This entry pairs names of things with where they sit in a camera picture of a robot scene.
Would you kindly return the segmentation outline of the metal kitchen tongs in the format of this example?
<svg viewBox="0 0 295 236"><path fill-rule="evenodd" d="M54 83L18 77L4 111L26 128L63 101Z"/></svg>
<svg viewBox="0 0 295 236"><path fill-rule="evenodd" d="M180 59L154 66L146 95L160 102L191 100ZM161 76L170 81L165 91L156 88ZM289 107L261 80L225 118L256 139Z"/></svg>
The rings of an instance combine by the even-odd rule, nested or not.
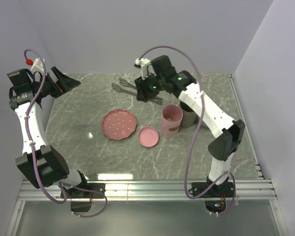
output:
<svg viewBox="0 0 295 236"><path fill-rule="evenodd" d="M126 93L129 95L132 95L134 97L137 96L137 88L135 85L127 82L123 78L119 78L119 84L111 83L112 89L119 93ZM155 97L153 99L150 99L149 102L153 102L157 105L163 105L164 100L160 97Z"/></svg>

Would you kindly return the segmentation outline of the pink round lid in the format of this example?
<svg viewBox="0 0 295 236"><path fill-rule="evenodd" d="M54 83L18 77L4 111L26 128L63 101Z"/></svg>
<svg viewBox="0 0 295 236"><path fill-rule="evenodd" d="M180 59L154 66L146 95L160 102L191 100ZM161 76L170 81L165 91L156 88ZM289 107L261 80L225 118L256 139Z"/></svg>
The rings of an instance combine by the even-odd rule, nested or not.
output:
<svg viewBox="0 0 295 236"><path fill-rule="evenodd" d="M158 143L159 134L155 128L145 126L141 128L138 132L138 141L142 146L146 148L151 148Z"/></svg>

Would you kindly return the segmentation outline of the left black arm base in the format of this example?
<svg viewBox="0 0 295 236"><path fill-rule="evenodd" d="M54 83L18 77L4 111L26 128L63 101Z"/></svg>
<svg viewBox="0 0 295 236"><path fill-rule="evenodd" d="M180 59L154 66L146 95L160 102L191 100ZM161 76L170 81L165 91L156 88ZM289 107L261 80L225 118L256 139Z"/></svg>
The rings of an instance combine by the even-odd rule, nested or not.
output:
<svg viewBox="0 0 295 236"><path fill-rule="evenodd" d="M87 213L91 209L92 200L104 199L106 184L88 183L87 191L75 188L64 189L70 202L70 209L74 213Z"/></svg>

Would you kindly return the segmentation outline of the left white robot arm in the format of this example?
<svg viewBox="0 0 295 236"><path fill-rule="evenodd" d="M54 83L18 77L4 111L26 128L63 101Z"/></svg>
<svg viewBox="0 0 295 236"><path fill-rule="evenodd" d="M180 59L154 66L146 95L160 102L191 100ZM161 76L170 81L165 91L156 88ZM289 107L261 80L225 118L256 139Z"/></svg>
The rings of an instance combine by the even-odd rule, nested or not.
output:
<svg viewBox="0 0 295 236"><path fill-rule="evenodd" d="M64 157L47 142L42 121L41 100L47 96L58 98L81 83L72 79L55 66L51 68L57 78L54 82L49 74L46 80L36 81L34 73L29 69L20 69L8 73L13 86L9 89L9 106L17 114L22 135L22 156L16 158L16 166L35 188L39 188L35 171L38 171L44 187L60 182L72 186L72 192L79 198L89 193L89 184L85 176L78 170L70 170ZM34 168L33 157L44 160L37 169Z"/></svg>

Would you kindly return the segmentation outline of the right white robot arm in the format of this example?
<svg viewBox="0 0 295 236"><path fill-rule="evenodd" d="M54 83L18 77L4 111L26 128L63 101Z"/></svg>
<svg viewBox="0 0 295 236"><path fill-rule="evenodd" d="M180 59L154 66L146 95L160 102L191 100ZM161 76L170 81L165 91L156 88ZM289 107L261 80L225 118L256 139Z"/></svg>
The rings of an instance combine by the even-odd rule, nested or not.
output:
<svg viewBox="0 0 295 236"><path fill-rule="evenodd" d="M212 156L207 184L210 195L217 197L224 192L224 182L229 176L231 159L241 143L245 123L226 114L209 96L200 90L196 79L186 70L176 72L168 56L156 59L136 59L135 67L141 75L135 80L137 100L148 102L159 92L173 94L190 107L203 121L214 140L207 149Z"/></svg>

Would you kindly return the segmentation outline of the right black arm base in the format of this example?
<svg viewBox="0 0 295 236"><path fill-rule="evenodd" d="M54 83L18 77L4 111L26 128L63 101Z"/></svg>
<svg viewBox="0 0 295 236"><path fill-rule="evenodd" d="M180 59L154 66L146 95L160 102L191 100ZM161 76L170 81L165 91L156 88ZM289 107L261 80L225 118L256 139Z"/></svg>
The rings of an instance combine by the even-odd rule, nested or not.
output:
<svg viewBox="0 0 295 236"><path fill-rule="evenodd" d="M233 182L227 178L220 185L213 185L209 190L206 190L212 183L209 179L206 182L192 182L188 194L192 197L200 195L204 198L206 210L209 214L219 216L227 212L227 210L235 203L236 188Z"/></svg>

